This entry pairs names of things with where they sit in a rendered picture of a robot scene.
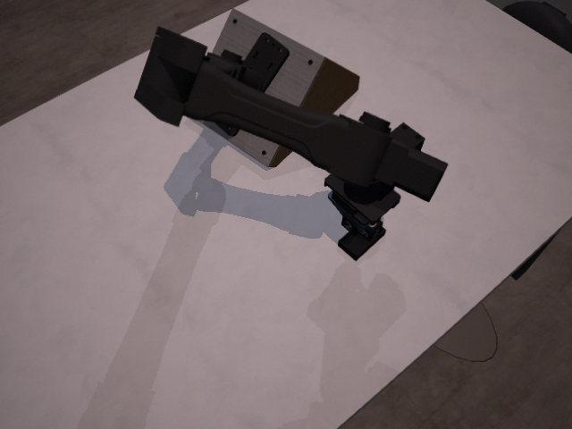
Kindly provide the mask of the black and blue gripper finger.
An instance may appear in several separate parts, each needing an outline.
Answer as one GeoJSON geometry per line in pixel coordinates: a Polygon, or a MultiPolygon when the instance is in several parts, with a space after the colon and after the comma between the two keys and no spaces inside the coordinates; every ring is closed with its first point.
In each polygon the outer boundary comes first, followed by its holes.
{"type": "Polygon", "coordinates": [[[328,198],[343,216],[346,213],[346,211],[341,206],[339,206],[335,201],[332,200],[332,191],[328,194],[328,198]]]}
{"type": "Polygon", "coordinates": [[[360,224],[356,219],[354,219],[354,221],[355,221],[355,224],[356,224],[357,229],[358,229],[359,231],[363,231],[363,230],[365,229],[364,226],[367,227],[367,225],[362,225],[362,224],[360,224]],[[363,229],[361,229],[361,228],[363,228],[363,229]]]}

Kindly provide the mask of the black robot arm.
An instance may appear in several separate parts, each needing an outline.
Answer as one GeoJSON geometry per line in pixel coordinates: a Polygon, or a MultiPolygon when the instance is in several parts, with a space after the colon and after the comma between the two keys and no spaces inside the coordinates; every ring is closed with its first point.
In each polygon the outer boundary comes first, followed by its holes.
{"type": "Polygon", "coordinates": [[[221,56],[205,56],[207,46],[169,31],[157,27],[159,37],[154,38],[134,95],[157,119],[176,127],[183,115],[214,122],[233,137],[244,130],[288,148],[350,185],[370,187],[382,181],[378,201],[397,187],[430,202],[448,164],[420,151],[425,138],[406,123],[391,132],[390,122],[363,112],[359,121],[377,132],[342,114],[339,118],[267,95],[290,51],[265,32],[242,61],[226,49],[221,56]]]}

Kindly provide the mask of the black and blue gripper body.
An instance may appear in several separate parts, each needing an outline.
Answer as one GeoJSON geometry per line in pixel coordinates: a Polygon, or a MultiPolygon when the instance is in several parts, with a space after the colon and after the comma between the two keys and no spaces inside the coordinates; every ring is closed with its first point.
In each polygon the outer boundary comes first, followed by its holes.
{"type": "Polygon", "coordinates": [[[333,174],[324,179],[324,186],[332,190],[332,200],[362,225],[375,225],[400,202],[401,196],[395,190],[378,201],[382,185],[382,181],[374,181],[370,187],[356,187],[333,174]]]}

